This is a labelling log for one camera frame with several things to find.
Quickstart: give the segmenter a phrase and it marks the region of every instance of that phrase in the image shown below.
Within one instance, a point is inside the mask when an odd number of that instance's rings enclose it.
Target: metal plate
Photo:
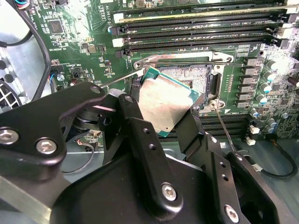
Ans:
[[[191,90],[158,75],[147,78],[140,89],[139,107],[143,118],[150,121],[156,132],[166,137],[192,106]]]

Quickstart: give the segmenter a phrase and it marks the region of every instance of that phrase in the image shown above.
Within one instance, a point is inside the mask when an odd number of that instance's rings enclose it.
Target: motherboard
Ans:
[[[32,0],[27,11],[58,91],[88,81],[130,92],[138,71],[154,67],[200,93],[191,110],[207,132],[225,137],[217,110],[232,138],[252,145],[265,133],[299,134],[298,7],[297,0]]]

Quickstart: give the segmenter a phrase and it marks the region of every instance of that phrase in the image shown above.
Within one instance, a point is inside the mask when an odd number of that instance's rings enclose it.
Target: electrolytic capacitor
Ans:
[[[263,77],[268,81],[272,82],[276,78],[276,74],[271,71],[267,71],[263,74]]]
[[[259,115],[259,113],[256,111],[256,109],[251,109],[250,110],[250,114],[251,114],[251,116],[252,117],[254,117],[254,118],[257,118],[258,117],[258,115]]]
[[[274,132],[274,128],[273,127],[270,127],[269,125],[266,126],[266,131],[269,133],[269,134],[272,134]]]
[[[264,95],[262,95],[262,94],[258,95],[256,99],[258,100],[258,102],[260,104],[265,104],[268,101],[268,99]]]
[[[267,83],[261,84],[260,89],[265,93],[269,93],[272,90],[271,86],[269,86]]]
[[[295,79],[294,77],[289,77],[288,82],[296,87],[299,87],[299,81]]]
[[[268,120],[268,125],[271,127],[271,128],[275,128],[277,123],[275,122],[275,120],[273,118],[271,118],[270,120]]]
[[[274,60],[269,60],[267,63],[266,63],[266,66],[272,70],[277,70],[278,69],[278,63],[276,63],[276,61]]]

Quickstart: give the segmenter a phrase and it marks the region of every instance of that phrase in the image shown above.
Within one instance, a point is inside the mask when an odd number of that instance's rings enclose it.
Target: black tool arm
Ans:
[[[259,210],[244,212],[240,196],[246,186],[230,164],[242,157],[230,154],[229,162],[190,112],[176,126],[187,162],[165,155],[134,98],[105,94],[91,83],[1,114],[0,120],[0,180],[6,184],[0,184],[0,197],[38,223],[297,223],[285,207],[284,215],[278,212],[278,199],[268,191],[267,200],[257,197]],[[105,165],[69,184],[60,172],[65,141],[89,129],[104,132]],[[233,171],[248,170],[241,177],[254,179],[251,166],[233,165]]]

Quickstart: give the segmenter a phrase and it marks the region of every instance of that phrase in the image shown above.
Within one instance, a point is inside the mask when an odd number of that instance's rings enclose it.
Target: screw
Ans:
[[[226,205],[224,207],[224,209],[225,209],[225,213],[230,218],[230,220],[232,220],[233,223],[238,223],[239,222],[239,216],[231,206]]]
[[[238,160],[240,160],[240,161],[243,160],[243,158],[238,153],[236,153],[235,156],[238,158]]]
[[[128,102],[130,102],[130,103],[133,102],[133,99],[132,99],[130,96],[125,96],[125,99],[126,99]]]
[[[58,75],[57,75],[57,80],[58,80],[59,82],[64,81],[64,75],[63,75],[63,74],[58,74]]]
[[[214,138],[213,136],[211,136],[210,139],[211,139],[214,143],[217,143],[217,139]]]
[[[10,145],[19,139],[19,134],[11,129],[0,130],[0,144]]]
[[[50,139],[42,139],[37,142],[36,149],[42,154],[52,154],[56,151],[57,146],[55,142]]]
[[[95,86],[90,87],[90,89],[95,93],[101,93],[101,90]]]
[[[289,117],[289,115],[288,115],[288,113],[283,113],[283,114],[281,115],[281,117],[282,117],[283,119],[287,119],[287,118]]]
[[[162,185],[162,193],[164,197],[169,201],[174,201],[177,198],[175,189],[169,184]]]

